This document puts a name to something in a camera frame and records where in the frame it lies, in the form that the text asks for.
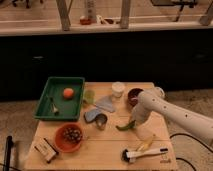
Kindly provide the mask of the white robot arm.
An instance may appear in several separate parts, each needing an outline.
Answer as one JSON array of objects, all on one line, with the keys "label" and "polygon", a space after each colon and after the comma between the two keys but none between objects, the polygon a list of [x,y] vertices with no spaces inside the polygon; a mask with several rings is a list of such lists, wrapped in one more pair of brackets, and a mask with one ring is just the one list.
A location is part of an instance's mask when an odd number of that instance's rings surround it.
[{"label": "white robot arm", "polygon": [[152,111],[168,117],[183,129],[204,141],[213,139],[213,118],[176,106],[164,100],[160,87],[145,89],[137,96],[138,103],[132,109],[132,119],[145,123]]}]

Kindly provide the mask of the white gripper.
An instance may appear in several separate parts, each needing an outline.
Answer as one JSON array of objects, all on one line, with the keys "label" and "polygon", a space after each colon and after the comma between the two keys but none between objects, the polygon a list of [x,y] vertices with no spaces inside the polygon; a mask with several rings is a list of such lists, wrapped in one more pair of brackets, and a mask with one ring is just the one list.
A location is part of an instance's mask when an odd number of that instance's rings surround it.
[{"label": "white gripper", "polygon": [[144,124],[150,116],[150,111],[140,104],[137,104],[132,109],[132,120],[136,125]]}]

